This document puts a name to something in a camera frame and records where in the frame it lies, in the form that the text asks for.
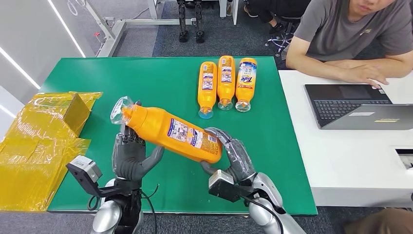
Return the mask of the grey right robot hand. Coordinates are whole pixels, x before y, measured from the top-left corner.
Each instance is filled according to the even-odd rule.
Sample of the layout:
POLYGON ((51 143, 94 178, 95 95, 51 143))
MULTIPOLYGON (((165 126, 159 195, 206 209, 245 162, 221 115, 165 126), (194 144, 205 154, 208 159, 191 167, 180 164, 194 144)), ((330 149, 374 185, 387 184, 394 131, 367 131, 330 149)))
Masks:
POLYGON ((233 183, 243 187, 251 187, 257 172, 243 143, 238 139, 232 138, 224 130, 215 127, 205 128, 205 132, 218 138, 226 151, 230 163, 227 169, 219 172, 219 170, 213 168, 209 162, 204 160, 200 162, 204 172, 210 176, 208 187, 212 188, 214 184, 221 179, 226 182, 232 180, 233 183))

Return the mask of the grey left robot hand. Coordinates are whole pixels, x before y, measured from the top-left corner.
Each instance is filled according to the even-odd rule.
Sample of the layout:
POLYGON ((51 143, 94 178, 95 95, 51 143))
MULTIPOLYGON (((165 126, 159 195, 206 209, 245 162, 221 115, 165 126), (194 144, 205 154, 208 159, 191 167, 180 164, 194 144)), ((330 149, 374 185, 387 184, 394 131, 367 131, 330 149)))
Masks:
POLYGON ((113 147, 112 168, 118 178, 140 181, 161 161, 165 148, 156 146, 149 156, 146 155, 145 140, 127 125, 127 118, 121 113, 123 107, 134 104, 129 97, 121 97, 111 112, 111 122, 120 125, 113 147))

